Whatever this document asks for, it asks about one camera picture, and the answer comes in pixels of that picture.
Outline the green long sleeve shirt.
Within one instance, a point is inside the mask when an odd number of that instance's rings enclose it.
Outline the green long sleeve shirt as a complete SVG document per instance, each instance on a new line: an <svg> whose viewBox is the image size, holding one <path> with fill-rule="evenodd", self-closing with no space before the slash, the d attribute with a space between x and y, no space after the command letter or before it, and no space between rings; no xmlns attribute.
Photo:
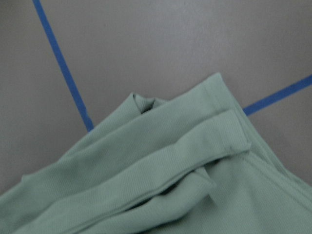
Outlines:
<svg viewBox="0 0 312 234"><path fill-rule="evenodd" d="M312 188L216 73L170 100L136 93L0 197L3 234L309 234Z"/></svg>

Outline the brown paper table cover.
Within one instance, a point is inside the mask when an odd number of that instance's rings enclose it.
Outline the brown paper table cover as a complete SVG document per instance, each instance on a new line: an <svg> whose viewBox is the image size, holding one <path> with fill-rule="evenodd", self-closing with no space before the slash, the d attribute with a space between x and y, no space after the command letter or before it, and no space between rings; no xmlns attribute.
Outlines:
<svg viewBox="0 0 312 234"><path fill-rule="evenodd" d="M170 100L220 72L242 107L312 73L309 0L43 0L94 125L131 92ZM0 190L87 130L30 0L0 3Z"/></svg>

